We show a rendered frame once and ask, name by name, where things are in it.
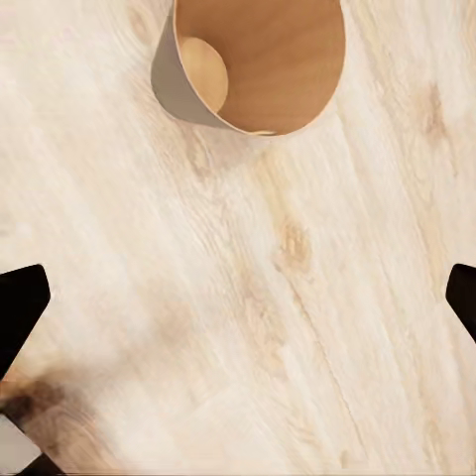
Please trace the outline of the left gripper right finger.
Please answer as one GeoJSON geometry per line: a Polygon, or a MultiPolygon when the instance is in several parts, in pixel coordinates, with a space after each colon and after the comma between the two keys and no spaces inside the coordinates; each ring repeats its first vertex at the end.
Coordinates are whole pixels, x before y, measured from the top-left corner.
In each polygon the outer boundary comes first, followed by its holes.
{"type": "Polygon", "coordinates": [[[452,266],[446,286],[446,301],[476,341],[476,268],[466,264],[452,266]]]}

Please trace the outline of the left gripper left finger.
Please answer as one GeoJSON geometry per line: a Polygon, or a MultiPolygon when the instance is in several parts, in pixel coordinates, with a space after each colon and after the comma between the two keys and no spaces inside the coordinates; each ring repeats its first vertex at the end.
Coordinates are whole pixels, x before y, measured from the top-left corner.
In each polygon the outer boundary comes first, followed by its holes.
{"type": "Polygon", "coordinates": [[[50,303],[42,264],[0,276],[0,381],[50,303]]]}

